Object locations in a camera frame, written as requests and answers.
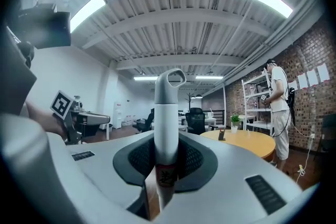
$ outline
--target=shelf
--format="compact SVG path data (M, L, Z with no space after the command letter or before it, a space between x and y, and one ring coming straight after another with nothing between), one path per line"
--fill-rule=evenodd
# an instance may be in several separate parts
M272 124L270 122L266 123L265 121L255 121L254 123L246 123L247 126L252 126L256 128L272 130Z
M271 109L247 109L247 112L271 112Z
M269 94L269 91L250 94L250 95L245 96L245 98L250 98L250 97L259 96L259 95L263 95L263 94L267 95L267 94Z
M244 82L244 85L246 85L246 84L259 84L259 83L262 83L264 81L267 81L266 76L267 75L265 75L265 74L261 74L257 77L254 77L254 78L250 79L249 81Z

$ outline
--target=white t-shirt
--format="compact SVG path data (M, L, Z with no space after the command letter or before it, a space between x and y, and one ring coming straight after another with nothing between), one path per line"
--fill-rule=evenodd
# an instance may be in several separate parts
M283 84L283 95L271 103L273 112L287 110L288 105L286 100L288 99L288 83L284 70L281 67L274 67L272 69L271 87L273 91L277 90L276 80L281 80Z

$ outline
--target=black phone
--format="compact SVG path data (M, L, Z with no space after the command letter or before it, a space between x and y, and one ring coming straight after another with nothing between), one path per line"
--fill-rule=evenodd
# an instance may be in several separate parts
M219 129L219 136L218 136L219 141L225 141L224 133L225 133L225 129Z

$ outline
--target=round wooden table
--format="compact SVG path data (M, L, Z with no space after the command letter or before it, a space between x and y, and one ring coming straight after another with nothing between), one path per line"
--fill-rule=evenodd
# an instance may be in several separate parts
M219 130L205 132L201 136L218 141ZM274 139L259 132L238 130L233 134L231 130L225 130L224 138L225 141L219 142L240 146L263 159L271 155L275 149Z

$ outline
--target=white wall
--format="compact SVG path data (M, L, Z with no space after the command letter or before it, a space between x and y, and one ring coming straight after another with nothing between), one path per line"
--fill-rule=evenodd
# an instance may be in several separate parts
M184 110L187 109L189 110L189 103L187 102L186 99L188 99L187 91L179 91L178 95L178 107L179 110ZM192 99L191 108L202 108L202 99Z
M35 50L31 71L37 81L28 100L43 110L50 110L57 91L61 90L72 98L80 95L86 110L102 113L104 105L101 100L105 98L106 77L111 77L116 84L117 76L73 46Z
M121 103L122 121L127 115L135 119L147 119L151 109L154 108L154 93L140 82L118 77L117 101Z

